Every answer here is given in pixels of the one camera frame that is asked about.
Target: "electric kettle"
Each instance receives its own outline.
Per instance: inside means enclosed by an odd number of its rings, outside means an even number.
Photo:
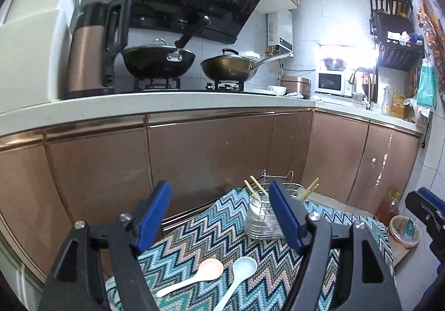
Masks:
[[[81,7],[68,57],[65,99],[114,94],[114,59],[127,45],[131,0]]]

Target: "black shelf rack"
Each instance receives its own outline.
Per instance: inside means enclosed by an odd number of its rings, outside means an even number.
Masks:
[[[410,0],[369,0],[371,16],[370,34],[379,46],[378,67],[410,71],[424,55],[423,45],[388,39],[388,31],[394,33],[414,32]]]

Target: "white spoon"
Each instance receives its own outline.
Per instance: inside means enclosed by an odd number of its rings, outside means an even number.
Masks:
[[[257,270],[258,265],[252,257],[240,257],[233,263],[233,283],[227,290],[218,305],[213,311],[223,311],[225,305],[229,301],[238,286],[249,277],[251,277]]]
[[[195,282],[215,280],[223,274],[222,273],[223,271],[224,271],[224,266],[219,260],[217,260],[216,258],[206,259],[201,262],[199,268],[197,269],[196,274],[193,277],[190,277],[187,280],[184,280],[182,282],[176,283],[174,285],[165,287],[162,290],[159,290],[156,293],[156,296],[163,297],[169,294],[170,292],[191,285],[192,283]]]

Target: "zigzag patterned rug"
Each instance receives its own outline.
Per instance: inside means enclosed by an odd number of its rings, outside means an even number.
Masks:
[[[300,266],[301,257],[284,239],[257,241],[244,233],[244,219],[249,195],[236,188],[220,198],[212,208],[176,229],[139,257],[142,271],[152,294],[193,276],[207,258],[217,258],[224,272],[215,281],[195,283],[165,297],[154,299],[161,311],[212,311],[233,282],[232,265],[241,256],[251,256],[258,263],[257,272],[243,282],[227,303],[225,310],[280,311]],[[392,254],[385,226],[370,217],[356,216],[313,203],[309,212],[317,211],[329,222],[352,224],[363,220],[370,229],[391,274]],[[331,250],[322,294],[317,310],[329,309],[332,299],[339,252]],[[108,299],[123,310],[114,277],[106,282]]]

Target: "white countertop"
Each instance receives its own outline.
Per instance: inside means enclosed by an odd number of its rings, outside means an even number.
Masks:
[[[350,106],[325,101],[290,99],[281,96],[206,93],[159,92],[92,96],[73,100],[54,101],[0,114],[0,136],[55,124],[84,121],[112,116],[180,110],[248,108],[248,107],[304,107],[332,110],[340,113],[395,125],[422,133],[415,124]]]

